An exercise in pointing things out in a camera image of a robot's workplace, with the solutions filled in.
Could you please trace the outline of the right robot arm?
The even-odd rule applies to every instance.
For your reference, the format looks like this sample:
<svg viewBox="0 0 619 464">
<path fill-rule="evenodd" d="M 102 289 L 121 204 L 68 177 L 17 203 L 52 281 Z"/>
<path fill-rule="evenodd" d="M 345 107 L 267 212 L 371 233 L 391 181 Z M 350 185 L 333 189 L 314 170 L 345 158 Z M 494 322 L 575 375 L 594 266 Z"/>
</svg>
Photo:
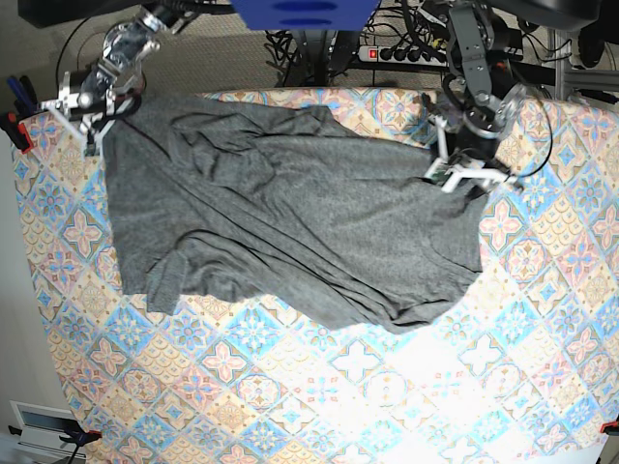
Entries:
<svg viewBox="0 0 619 464">
<path fill-rule="evenodd" d="M 57 77 L 58 95 L 41 103 L 69 131 L 84 157 L 100 153 L 103 137 L 118 120 L 141 106 L 142 62 L 161 48 L 160 32 L 179 33 L 198 17 L 180 1 L 156 1 L 103 35 L 99 58 L 83 70 Z"/>
</svg>

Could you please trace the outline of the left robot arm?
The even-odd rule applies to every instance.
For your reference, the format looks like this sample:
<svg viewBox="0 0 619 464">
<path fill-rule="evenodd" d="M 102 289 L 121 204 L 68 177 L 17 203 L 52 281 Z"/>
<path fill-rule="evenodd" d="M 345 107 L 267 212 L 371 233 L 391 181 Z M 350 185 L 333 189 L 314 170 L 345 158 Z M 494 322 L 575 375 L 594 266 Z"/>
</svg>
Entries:
<svg viewBox="0 0 619 464">
<path fill-rule="evenodd" d="M 480 1 L 452 1 L 447 20 L 449 72 L 432 101 L 423 95 L 435 126 L 436 155 L 426 178 L 446 193 L 473 181 L 480 189 L 515 188 L 536 175 L 545 161 L 516 173 L 496 157 L 528 98 L 528 86 L 510 64 L 509 30 Z"/>
</svg>

